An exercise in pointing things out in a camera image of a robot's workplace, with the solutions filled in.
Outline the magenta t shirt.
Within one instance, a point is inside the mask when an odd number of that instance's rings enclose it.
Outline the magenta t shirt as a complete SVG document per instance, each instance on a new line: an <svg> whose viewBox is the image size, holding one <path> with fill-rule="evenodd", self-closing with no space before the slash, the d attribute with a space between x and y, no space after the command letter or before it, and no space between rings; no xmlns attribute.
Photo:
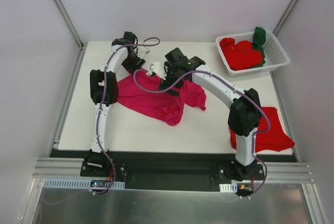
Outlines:
<svg viewBox="0 0 334 224"><path fill-rule="evenodd" d="M118 103L145 116L163 121L170 126L177 125L183 116L184 106L206 110L207 96L203 88L188 80L182 88L173 88L178 96L164 93L149 93L140 89L133 76L118 83Z"/></svg>

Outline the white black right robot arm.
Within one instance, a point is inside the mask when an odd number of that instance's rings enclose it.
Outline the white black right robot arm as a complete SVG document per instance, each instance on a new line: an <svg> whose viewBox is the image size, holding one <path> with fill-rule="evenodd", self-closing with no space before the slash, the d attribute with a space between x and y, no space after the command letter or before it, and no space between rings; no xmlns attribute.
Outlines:
<svg viewBox="0 0 334 224"><path fill-rule="evenodd" d="M234 161L223 171L230 179L247 179L257 164L255 142L262 117L258 92L253 88L243 90L231 84L205 61L196 56L187 58L179 48L167 53L165 59L159 90L171 86L180 88L188 80L208 90L229 109L228 127L235 134L236 154Z"/></svg>

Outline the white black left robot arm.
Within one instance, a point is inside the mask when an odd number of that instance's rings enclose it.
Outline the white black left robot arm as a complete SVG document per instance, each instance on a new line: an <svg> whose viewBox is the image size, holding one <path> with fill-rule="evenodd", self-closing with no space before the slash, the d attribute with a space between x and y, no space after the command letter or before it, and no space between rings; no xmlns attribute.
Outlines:
<svg viewBox="0 0 334 224"><path fill-rule="evenodd" d="M90 71L90 98L94 103L95 124L90 150L84 161L87 168L98 176L107 175L112 170L112 160L108 156L106 123L109 113L118 100L116 72L120 67L129 73L140 69L145 60L138 56L138 38L132 32L124 32L122 38L112 42L111 55L99 69Z"/></svg>

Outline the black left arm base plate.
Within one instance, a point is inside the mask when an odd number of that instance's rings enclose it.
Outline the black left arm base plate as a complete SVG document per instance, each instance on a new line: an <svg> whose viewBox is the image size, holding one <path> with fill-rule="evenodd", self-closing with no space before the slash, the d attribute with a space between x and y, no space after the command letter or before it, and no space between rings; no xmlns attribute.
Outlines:
<svg viewBox="0 0 334 224"><path fill-rule="evenodd" d="M126 164L120 160L114 160L114 170L106 157L85 158L81 165L81 177L107 178L113 175L116 180L123 179L126 174Z"/></svg>

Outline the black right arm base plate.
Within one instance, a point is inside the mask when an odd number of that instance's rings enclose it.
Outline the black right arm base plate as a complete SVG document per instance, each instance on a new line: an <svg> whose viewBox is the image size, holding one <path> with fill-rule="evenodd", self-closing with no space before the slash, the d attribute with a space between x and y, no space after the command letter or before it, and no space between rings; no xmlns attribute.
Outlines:
<svg viewBox="0 0 334 224"><path fill-rule="evenodd" d="M245 180L263 180L265 171L262 164L254 160L251 164L244 166L238 161L224 161L218 164L219 178L221 180L229 179L235 181Z"/></svg>

